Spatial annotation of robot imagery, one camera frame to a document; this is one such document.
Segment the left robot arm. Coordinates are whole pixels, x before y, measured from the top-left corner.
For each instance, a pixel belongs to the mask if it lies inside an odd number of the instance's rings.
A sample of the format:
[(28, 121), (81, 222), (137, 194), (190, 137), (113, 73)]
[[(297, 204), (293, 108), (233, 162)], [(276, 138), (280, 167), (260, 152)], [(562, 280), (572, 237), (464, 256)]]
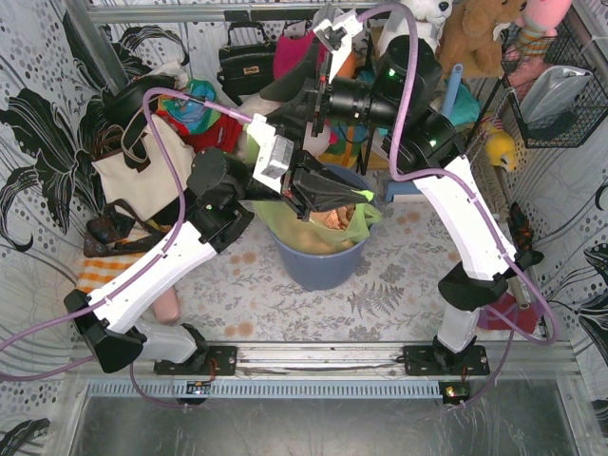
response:
[(216, 148), (199, 153), (187, 180), (196, 200), (185, 219), (103, 287), (67, 295), (66, 309), (102, 371), (120, 371), (138, 359), (167, 362), (188, 373), (210, 366), (210, 347), (196, 328), (152, 324), (142, 315), (183, 276), (238, 240), (254, 218), (244, 201), (284, 200), (301, 219), (372, 201), (364, 185), (338, 176), (305, 151), (297, 156), (295, 170), (273, 190), (251, 164)]

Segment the blue plastic trash bin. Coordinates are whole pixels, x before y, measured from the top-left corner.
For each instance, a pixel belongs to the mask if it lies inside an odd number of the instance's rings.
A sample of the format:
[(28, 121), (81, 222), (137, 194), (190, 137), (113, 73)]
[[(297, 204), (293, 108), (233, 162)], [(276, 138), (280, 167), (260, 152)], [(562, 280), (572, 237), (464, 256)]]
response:
[(294, 282), (308, 291), (333, 289), (347, 281), (359, 265), (365, 243), (369, 239), (358, 242), (340, 253), (312, 255), (288, 247), (269, 229), (268, 231), (275, 242), (285, 271)]

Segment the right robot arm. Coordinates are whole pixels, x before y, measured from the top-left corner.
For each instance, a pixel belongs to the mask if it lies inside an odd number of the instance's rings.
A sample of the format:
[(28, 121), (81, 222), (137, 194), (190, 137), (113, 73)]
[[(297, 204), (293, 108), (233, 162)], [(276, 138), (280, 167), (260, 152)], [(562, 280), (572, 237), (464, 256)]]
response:
[(271, 168), (279, 194), (301, 219), (362, 201), (360, 192), (307, 153), (304, 133), (328, 120), (387, 127), (392, 177), (422, 192), (461, 257), (439, 282), (446, 310), (432, 343), (438, 364), (459, 365), (473, 350), (481, 310), (506, 292), (510, 277), (523, 276), (530, 255), (518, 252), (500, 232), (468, 158), (455, 151), (452, 125), (429, 105), (442, 75), (430, 46), (410, 35), (392, 39), (370, 84), (332, 77), (336, 61), (334, 53), (322, 54), (321, 44), (313, 42), (291, 70), (261, 92), (276, 103), (270, 121), (283, 124), (295, 142), (291, 160)]

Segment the green plastic trash bag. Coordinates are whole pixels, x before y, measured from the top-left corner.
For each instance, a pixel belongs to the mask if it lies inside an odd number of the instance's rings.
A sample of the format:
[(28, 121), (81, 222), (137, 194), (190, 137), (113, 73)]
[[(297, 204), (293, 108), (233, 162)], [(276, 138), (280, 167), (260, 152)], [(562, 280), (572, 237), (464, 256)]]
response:
[(256, 201), (254, 211), (281, 242), (305, 254), (330, 255), (346, 251), (370, 237), (370, 227), (381, 220), (370, 203), (349, 204), (312, 213), (303, 221), (284, 202)]

